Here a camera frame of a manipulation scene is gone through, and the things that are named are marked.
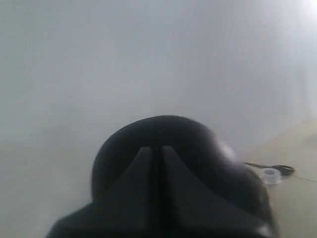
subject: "white plastic piece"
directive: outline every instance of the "white plastic piece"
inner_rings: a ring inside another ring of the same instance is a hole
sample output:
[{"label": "white plastic piece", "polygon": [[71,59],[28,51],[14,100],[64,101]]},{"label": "white plastic piece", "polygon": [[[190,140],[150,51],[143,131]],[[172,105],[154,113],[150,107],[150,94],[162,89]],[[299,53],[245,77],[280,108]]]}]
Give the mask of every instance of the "white plastic piece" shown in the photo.
[{"label": "white plastic piece", "polygon": [[262,169],[260,177],[266,184],[278,184],[282,182],[281,172],[276,169]]}]

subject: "beige floor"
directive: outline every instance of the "beige floor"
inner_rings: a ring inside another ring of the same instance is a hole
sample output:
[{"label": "beige floor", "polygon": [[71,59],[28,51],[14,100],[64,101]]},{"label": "beige floor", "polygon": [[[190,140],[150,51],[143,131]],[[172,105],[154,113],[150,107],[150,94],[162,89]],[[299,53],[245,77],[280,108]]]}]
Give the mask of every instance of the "beige floor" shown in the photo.
[{"label": "beige floor", "polygon": [[296,169],[293,177],[268,187],[281,238],[317,238],[317,120],[259,147],[245,160]]}]

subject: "floor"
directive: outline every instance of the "floor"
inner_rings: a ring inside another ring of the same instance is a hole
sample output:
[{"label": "floor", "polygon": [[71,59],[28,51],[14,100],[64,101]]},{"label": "floor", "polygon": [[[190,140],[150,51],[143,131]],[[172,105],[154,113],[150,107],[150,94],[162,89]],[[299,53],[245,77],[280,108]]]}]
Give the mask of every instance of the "floor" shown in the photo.
[{"label": "floor", "polygon": [[317,120],[306,122],[260,146],[245,161],[288,165],[294,176],[271,185],[272,200],[281,238],[317,237]]}]

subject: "white wall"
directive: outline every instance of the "white wall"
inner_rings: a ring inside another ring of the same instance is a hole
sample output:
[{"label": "white wall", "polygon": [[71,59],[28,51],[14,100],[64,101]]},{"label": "white wall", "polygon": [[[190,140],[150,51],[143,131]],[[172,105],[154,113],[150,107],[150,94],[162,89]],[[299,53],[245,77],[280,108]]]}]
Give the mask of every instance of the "white wall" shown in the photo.
[{"label": "white wall", "polygon": [[300,0],[0,1],[0,237],[90,199],[101,144],[197,119],[243,154],[310,115]]},{"label": "white wall", "polygon": [[305,39],[307,92],[312,115],[317,117],[317,0],[303,2],[301,13]]}]

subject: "white cap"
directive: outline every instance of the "white cap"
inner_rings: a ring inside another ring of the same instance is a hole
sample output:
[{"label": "white cap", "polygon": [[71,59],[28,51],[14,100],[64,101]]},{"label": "white cap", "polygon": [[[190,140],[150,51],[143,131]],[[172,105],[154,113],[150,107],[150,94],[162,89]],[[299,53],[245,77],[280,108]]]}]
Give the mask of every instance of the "white cap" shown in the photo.
[{"label": "white cap", "polygon": [[266,184],[278,184],[282,182],[281,172],[272,168],[262,169],[260,177]]}]

